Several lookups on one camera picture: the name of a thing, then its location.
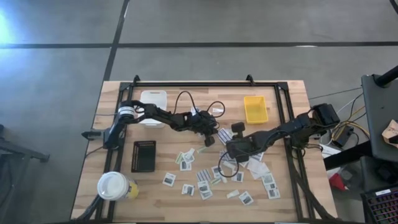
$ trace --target yellow tray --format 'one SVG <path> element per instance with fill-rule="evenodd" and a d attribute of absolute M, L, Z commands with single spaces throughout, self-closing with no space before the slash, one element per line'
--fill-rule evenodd
<path fill-rule="evenodd" d="M 266 100 L 263 96 L 245 96 L 244 112 L 248 124 L 262 124 L 268 121 Z"/>

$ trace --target white box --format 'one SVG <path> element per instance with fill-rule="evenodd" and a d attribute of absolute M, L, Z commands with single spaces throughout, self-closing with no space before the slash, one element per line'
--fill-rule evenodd
<path fill-rule="evenodd" d="M 145 90 L 141 93 L 140 101 L 143 103 L 153 103 L 162 110 L 167 109 L 167 93 L 163 90 Z M 163 128 L 165 125 L 154 119 L 145 119 L 141 121 L 140 124 L 143 124 L 147 128 Z"/>

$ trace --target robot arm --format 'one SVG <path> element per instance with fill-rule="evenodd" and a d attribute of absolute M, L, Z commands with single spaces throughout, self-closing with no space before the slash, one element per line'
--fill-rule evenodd
<path fill-rule="evenodd" d="M 143 113 L 135 118 L 136 113 Z M 154 104 L 142 103 L 138 100 L 124 101 L 112 126 L 104 132 L 104 148 L 116 149 L 119 146 L 119 136 L 126 124 L 137 124 L 144 119 L 154 119 L 168 124 L 175 131 L 193 131 L 205 136 L 206 147 L 214 143 L 212 134 L 216 134 L 217 122 L 207 111 L 175 113 L 164 111 Z"/>
<path fill-rule="evenodd" d="M 310 111 L 313 111 L 312 118 L 308 115 Z M 286 136 L 290 136 L 292 147 L 301 148 L 308 143 L 311 135 L 325 134 L 326 130 L 334 128 L 340 122 L 332 105 L 316 105 L 310 111 L 270 131 L 256 131 L 245 137 L 242 134 L 244 123 L 233 124 L 232 131 L 237 134 L 226 142 L 228 155 L 236 158 L 237 162 L 245 162 L 249 160 L 249 156 L 264 152 L 276 140 Z"/>

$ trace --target concrete floor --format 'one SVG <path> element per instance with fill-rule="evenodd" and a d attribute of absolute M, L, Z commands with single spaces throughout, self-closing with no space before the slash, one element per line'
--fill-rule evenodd
<path fill-rule="evenodd" d="M 122 0 L 0 1 L 0 43 L 111 43 Z M 122 43 L 397 41 L 386 0 L 132 0 Z M 51 154 L 32 161 L 8 223 L 69 219 L 109 49 L 0 49 L 0 123 L 6 137 Z M 110 80 L 302 79 L 308 97 L 360 86 L 396 66 L 398 47 L 119 49 Z M 311 100 L 336 109 L 361 90 Z M 357 108 L 363 101 L 357 102 Z M 349 110 L 341 113 L 348 117 Z M 366 119 L 358 121 L 366 126 Z M 339 216 L 361 219 L 336 197 Z"/>

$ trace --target wooden table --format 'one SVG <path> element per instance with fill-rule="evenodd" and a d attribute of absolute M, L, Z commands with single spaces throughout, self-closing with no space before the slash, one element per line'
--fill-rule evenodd
<path fill-rule="evenodd" d="M 114 113 L 120 82 L 104 82 L 99 99 L 97 113 Z M 303 81 L 288 81 L 290 97 L 294 114 L 307 112 L 310 105 Z M 244 96 L 263 95 L 269 121 L 265 124 L 246 124 L 244 134 L 258 130 L 272 129 L 280 124 L 275 91 L 270 87 L 162 87 L 135 88 L 133 98 L 139 100 L 143 90 L 165 90 L 167 92 L 167 110 L 173 110 L 177 95 L 182 90 L 188 90 L 195 104 L 201 109 L 216 100 L 226 106 L 224 116 L 218 118 L 222 128 L 230 128 L 231 124 L 245 121 L 243 107 Z M 192 103 L 188 95 L 182 95 L 178 102 L 177 112 L 190 111 Z M 93 128 L 105 129 L 112 125 L 113 116 L 96 116 Z M 131 173 L 131 156 L 134 141 L 155 140 L 156 168 L 151 173 Z M 289 170 L 286 161 L 284 145 L 277 141 L 264 154 L 263 161 L 270 168 L 279 187 L 281 198 L 269 200 L 260 179 L 254 180 L 247 169 L 244 170 L 244 182 L 228 180 L 227 184 L 219 183 L 212 186 L 212 198 L 203 201 L 196 191 L 194 196 L 182 195 L 182 185 L 197 185 L 196 172 L 216 166 L 219 152 L 224 145 L 215 136 L 215 144 L 204 153 L 195 152 L 192 171 L 180 172 L 175 159 L 179 152 L 187 152 L 190 148 L 199 149 L 203 139 L 190 131 L 181 133 L 171 130 L 168 126 L 161 129 L 148 129 L 140 124 L 128 126 L 126 144 L 124 147 L 121 173 L 136 180 L 140 193 L 135 200 L 125 200 L 116 203 L 114 222 L 292 222 L 297 221 Z M 102 141 L 90 142 L 87 152 L 100 147 Z M 78 217 L 90 204 L 96 195 L 96 184 L 103 173 L 106 150 L 90 154 L 85 160 L 72 211 L 72 218 Z M 331 194 L 326 170 L 319 149 L 307 149 L 304 157 L 308 181 L 312 192 L 319 202 L 336 217 L 335 204 Z M 224 167 L 227 174 L 230 169 Z M 173 187 L 162 184 L 166 172 L 177 175 Z M 240 193 L 247 190 L 254 203 L 244 206 L 238 197 L 226 198 L 226 194 L 238 189 Z M 301 194 L 303 209 L 305 200 Z"/>

